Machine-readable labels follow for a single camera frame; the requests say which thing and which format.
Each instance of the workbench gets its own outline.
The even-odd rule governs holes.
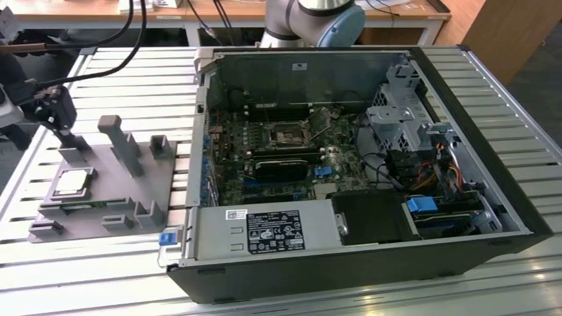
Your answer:
[[[204,21],[213,28],[224,28],[213,0],[192,0]],[[127,20],[126,14],[119,14],[118,0],[5,0],[23,29],[107,29],[122,28]],[[264,28],[266,26],[266,4],[222,1],[233,27]],[[428,0],[414,0],[408,6],[392,8],[400,14],[394,19],[390,14],[380,11],[366,11],[366,28],[422,28],[424,33],[418,44],[432,45],[438,36],[444,22],[450,19],[449,13],[440,13]],[[133,28],[141,27],[141,16],[135,16]],[[190,46],[201,46],[200,29],[202,25],[194,11],[183,1],[181,7],[158,8],[149,13],[149,28],[183,28]]]
[[[556,236],[465,275],[198,305],[158,265],[158,234],[46,244],[26,241],[62,160],[55,136],[41,128],[0,196],[3,315],[551,315],[562,305],[562,152],[470,51],[425,47],[470,116]],[[71,75],[121,64],[129,48],[82,55]],[[183,223],[196,112],[190,47],[142,48],[125,70],[70,85],[79,112],[73,131],[90,144],[102,115],[121,115],[138,142],[165,134],[179,142],[169,226]],[[444,121],[446,114],[430,97]]]

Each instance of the table leg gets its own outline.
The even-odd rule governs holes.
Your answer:
[[[192,47],[202,46],[202,40],[200,39],[200,24],[186,23],[185,30],[187,35],[187,42]]]
[[[436,38],[438,37],[441,26],[444,25],[442,20],[434,20],[429,23],[424,29],[422,36],[420,37],[418,45],[433,45]]]

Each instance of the barcode sticker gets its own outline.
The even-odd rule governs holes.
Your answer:
[[[228,220],[246,219],[248,213],[249,213],[248,209],[229,209],[228,210]]]
[[[159,20],[181,20],[182,16],[179,16],[179,15],[158,15],[157,19],[159,19]]]

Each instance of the motherboard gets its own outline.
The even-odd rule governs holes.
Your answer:
[[[336,105],[212,112],[220,205],[326,199],[369,188],[357,118]]]

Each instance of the yellow wire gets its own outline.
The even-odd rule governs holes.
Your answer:
[[[436,179],[436,173],[432,174],[430,178],[425,179],[422,183],[420,183],[417,186],[414,186],[410,190],[416,191],[420,188],[422,188],[424,186],[429,185],[432,183],[432,181],[434,181]]]

